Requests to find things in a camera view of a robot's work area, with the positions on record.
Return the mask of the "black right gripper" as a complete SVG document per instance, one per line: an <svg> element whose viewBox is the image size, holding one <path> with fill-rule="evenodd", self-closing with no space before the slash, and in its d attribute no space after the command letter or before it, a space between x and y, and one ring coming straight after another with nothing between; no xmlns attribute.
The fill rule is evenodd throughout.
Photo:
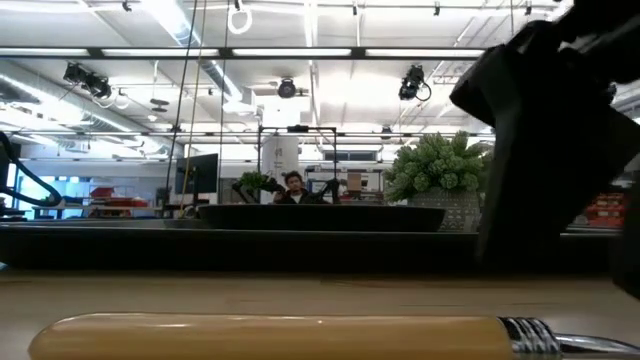
<svg viewBox="0 0 640 360"><path fill-rule="evenodd" d="M640 153L640 124L609 105L640 80L640 0L574 0L558 18L524 25L486 49L449 99L487 125L496 144L478 260L524 269L556 250L559 235ZM508 105L536 98L585 108Z"/></svg>

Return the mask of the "green artificial potted plant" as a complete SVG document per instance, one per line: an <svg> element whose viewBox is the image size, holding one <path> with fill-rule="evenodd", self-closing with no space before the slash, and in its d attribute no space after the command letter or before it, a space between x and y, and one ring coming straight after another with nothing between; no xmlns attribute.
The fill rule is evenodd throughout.
<svg viewBox="0 0 640 360"><path fill-rule="evenodd" d="M415 146L396 152L385 171L384 197L389 203L443 209L445 232L474 232L481 218L493 146L469 143L469 134L446 138L424 135Z"/></svg>

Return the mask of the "black round plate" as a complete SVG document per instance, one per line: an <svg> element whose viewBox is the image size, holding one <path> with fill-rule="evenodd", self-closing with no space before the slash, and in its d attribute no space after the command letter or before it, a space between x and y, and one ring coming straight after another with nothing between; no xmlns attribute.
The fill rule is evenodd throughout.
<svg viewBox="0 0 640 360"><path fill-rule="evenodd" d="M208 226L229 230L436 232L445 211L384 205L231 204L202 206L199 215Z"/></svg>

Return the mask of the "spoon with orange handle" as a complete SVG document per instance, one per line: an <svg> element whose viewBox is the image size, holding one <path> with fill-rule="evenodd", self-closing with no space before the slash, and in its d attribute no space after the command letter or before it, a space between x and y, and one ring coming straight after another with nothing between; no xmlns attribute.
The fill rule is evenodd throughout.
<svg viewBox="0 0 640 360"><path fill-rule="evenodd" d="M42 329L30 360L640 360L640 346L531 317L90 313Z"/></svg>

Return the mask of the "red storage bins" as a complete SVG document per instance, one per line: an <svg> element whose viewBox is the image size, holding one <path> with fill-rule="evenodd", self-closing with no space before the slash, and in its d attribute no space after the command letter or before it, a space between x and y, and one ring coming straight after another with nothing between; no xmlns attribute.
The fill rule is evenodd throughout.
<svg viewBox="0 0 640 360"><path fill-rule="evenodd" d="M627 199L624 193L598 195L585 210L590 226L619 228L624 224Z"/></svg>
<svg viewBox="0 0 640 360"><path fill-rule="evenodd" d="M148 202L139 197L115 195L113 187L97 187L90 192L90 204L108 207L147 207Z"/></svg>

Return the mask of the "person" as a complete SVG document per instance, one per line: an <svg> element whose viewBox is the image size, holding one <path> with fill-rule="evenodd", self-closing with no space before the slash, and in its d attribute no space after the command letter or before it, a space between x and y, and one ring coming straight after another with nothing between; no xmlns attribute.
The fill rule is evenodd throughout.
<svg viewBox="0 0 640 360"><path fill-rule="evenodd" d="M284 177L286 190L274 195L274 204L320 204L319 198L314 197L305 187L303 178L297 171L288 172Z"/></svg>

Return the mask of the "white round column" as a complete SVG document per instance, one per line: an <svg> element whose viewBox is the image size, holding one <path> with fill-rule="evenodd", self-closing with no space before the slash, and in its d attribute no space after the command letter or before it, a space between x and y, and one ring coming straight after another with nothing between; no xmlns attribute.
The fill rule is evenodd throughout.
<svg viewBox="0 0 640 360"><path fill-rule="evenodd" d="M285 176L299 170L298 138L274 135L266 138L261 148L261 173L285 185Z"/></svg>

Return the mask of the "small background green plant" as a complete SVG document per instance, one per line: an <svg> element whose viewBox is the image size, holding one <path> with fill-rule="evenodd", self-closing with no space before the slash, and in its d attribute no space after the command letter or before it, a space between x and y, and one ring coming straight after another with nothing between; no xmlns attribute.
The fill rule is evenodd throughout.
<svg viewBox="0 0 640 360"><path fill-rule="evenodd" d="M258 189L267 182L268 177L258 171L246 171L239 178L239 183L246 189Z"/></svg>

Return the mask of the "black computer monitor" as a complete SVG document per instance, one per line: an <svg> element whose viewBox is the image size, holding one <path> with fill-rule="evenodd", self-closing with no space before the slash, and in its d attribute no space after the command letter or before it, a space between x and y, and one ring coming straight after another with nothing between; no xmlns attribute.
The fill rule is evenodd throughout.
<svg viewBox="0 0 640 360"><path fill-rule="evenodd" d="M218 155L181 158L176 163L177 194L215 193L218 185Z"/></svg>

